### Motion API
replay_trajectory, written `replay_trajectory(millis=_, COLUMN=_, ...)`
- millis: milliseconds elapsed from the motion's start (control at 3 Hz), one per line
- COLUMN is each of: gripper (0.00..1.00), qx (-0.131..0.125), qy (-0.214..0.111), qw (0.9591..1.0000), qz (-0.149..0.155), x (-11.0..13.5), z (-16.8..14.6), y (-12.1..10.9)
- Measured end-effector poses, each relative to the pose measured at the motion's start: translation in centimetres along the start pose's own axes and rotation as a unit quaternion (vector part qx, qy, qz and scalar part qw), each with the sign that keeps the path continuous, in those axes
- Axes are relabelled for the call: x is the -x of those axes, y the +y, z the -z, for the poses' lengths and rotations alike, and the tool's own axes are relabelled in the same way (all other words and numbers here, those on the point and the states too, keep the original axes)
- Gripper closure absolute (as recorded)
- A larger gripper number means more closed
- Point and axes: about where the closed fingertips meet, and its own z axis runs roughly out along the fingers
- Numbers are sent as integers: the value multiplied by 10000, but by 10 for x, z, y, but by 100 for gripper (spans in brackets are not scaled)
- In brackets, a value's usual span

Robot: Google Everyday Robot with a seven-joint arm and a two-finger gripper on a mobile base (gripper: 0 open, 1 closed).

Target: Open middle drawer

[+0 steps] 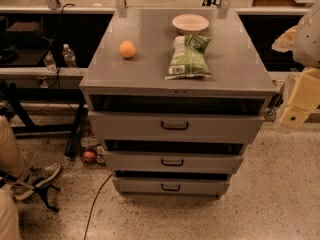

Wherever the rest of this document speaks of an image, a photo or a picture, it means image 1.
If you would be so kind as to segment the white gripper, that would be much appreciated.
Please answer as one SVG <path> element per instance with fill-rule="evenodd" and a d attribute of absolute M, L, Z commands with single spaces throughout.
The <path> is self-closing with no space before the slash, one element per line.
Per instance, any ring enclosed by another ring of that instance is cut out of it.
<path fill-rule="evenodd" d="M 289 107 L 281 110 L 278 122 L 284 127 L 297 129 L 319 105 L 320 70 L 305 67 L 295 78 L 293 91 L 288 101 Z"/>

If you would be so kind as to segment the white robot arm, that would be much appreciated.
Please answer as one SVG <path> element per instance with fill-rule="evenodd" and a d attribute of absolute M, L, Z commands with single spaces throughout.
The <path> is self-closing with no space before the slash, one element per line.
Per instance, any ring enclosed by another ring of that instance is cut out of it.
<path fill-rule="evenodd" d="M 296 26 L 276 39 L 272 49 L 291 51 L 293 60 L 304 66 L 278 119 L 280 125 L 297 129 L 320 105 L 320 1 L 312 5 Z"/>

